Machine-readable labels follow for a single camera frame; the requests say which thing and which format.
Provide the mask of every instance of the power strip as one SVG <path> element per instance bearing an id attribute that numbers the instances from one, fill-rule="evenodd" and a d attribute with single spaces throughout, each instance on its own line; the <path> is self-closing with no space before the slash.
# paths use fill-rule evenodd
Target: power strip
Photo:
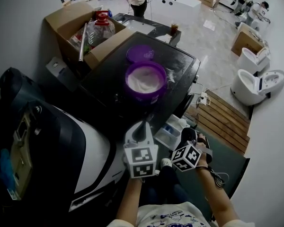
<path id="1" fill-rule="evenodd" d="M 200 103 L 202 103 L 204 105 L 207 105 L 207 98 L 208 98 L 207 93 L 202 92 L 201 93 L 201 98 L 200 98 Z"/>

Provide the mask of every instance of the wooden pallet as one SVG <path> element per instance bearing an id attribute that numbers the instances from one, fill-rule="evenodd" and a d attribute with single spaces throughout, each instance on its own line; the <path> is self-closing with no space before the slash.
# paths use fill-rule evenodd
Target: wooden pallet
<path id="1" fill-rule="evenodd" d="M 250 120 L 213 92 L 207 90 L 206 93 L 210 105 L 199 105 L 198 108 L 191 105 L 185 116 L 198 121 L 198 127 L 243 155 L 249 142 Z"/>

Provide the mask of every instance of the white powder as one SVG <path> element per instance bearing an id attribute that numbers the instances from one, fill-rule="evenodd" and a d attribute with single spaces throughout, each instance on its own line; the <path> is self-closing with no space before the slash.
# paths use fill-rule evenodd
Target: white powder
<path id="1" fill-rule="evenodd" d="M 174 79 L 174 71 L 171 70 L 171 69 L 168 69 L 168 68 L 166 68 L 166 69 L 169 70 L 169 81 L 175 82 L 175 79 Z"/>
<path id="2" fill-rule="evenodd" d="M 139 93 L 152 93 L 159 90 L 163 81 L 152 67 L 141 67 L 134 70 L 127 79 L 128 86 Z"/>

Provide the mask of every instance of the black countertop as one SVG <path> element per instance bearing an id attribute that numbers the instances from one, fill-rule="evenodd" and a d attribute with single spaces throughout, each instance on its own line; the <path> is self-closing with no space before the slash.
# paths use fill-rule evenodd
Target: black countertop
<path id="1" fill-rule="evenodd" d="M 126 53 L 129 48 L 138 44 L 148 44 L 152 47 L 155 51 L 153 61 L 162 65 L 168 76 L 165 94 L 153 105 L 137 103 L 124 90 L 125 73 L 131 65 Z M 187 95 L 199 65 L 200 61 L 188 53 L 136 32 L 87 75 L 80 88 L 88 98 L 95 101 L 90 105 L 99 105 L 97 109 L 93 106 L 91 110 L 97 110 L 98 116 L 103 115 L 104 121 L 110 118 L 112 124 L 109 125 L 114 128 L 116 136 L 123 138 L 124 133 L 142 119 L 147 119 L 154 135 Z"/>
<path id="2" fill-rule="evenodd" d="M 181 38 L 181 31 L 177 30 L 174 35 L 171 35 L 170 34 L 170 30 L 171 30 L 170 27 L 163 25 L 163 24 L 159 24 L 157 22 L 154 22 L 154 21 L 151 21 L 151 20 L 148 20 L 148 19 L 145 19 L 145 18 L 142 18 L 142 17 L 136 17 L 136 16 L 132 16 L 132 15 L 129 15 L 129 14 L 118 13 L 117 15 L 115 15 L 113 17 L 113 19 L 118 21 L 118 22 L 121 22 L 122 24 L 124 24 L 126 21 L 132 19 L 132 20 L 135 20 L 135 21 L 139 21 L 141 23 L 145 23 L 145 24 L 154 26 L 155 28 L 150 33 L 148 33 L 148 35 L 150 37 L 157 38 L 159 36 L 168 34 L 168 35 L 172 36 L 172 38 L 170 39 L 170 42 L 169 42 L 169 44 L 171 46 L 176 46 L 178 44 L 178 42 L 180 41 L 180 38 Z"/>

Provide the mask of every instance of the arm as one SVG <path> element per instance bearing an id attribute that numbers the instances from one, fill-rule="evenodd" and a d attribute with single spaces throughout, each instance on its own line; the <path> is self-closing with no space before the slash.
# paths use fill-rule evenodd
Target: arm
<path id="1" fill-rule="evenodd" d="M 252 11 L 252 13 L 253 13 L 254 15 L 258 16 L 257 10 L 252 9 L 251 11 Z"/>
<path id="2" fill-rule="evenodd" d="M 136 225 L 141 186 L 140 179 L 129 179 L 116 219 Z"/>
<path id="3" fill-rule="evenodd" d="M 202 134 L 199 134 L 199 137 L 205 139 Z M 208 166 L 205 154 L 202 154 L 198 165 Z M 239 219 L 226 192 L 223 188 L 218 188 L 215 185 L 214 179 L 210 172 L 203 168 L 197 168 L 196 171 L 199 176 L 199 179 L 201 180 L 206 198 L 213 211 L 213 215 L 218 222 L 218 225 L 222 227 L 231 220 Z"/>

